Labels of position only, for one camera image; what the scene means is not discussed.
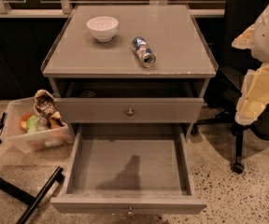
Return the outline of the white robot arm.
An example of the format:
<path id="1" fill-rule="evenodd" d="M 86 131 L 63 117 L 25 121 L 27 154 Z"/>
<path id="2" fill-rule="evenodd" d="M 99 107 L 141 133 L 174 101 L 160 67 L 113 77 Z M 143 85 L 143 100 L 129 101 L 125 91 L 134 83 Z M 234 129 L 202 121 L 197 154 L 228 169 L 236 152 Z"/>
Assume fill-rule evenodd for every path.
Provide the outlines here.
<path id="1" fill-rule="evenodd" d="M 251 56 L 261 63 L 256 70 L 248 69 L 236 105 L 235 121 L 250 125 L 269 105 L 269 5 L 252 25 L 234 39 L 232 46 L 249 49 Z"/>

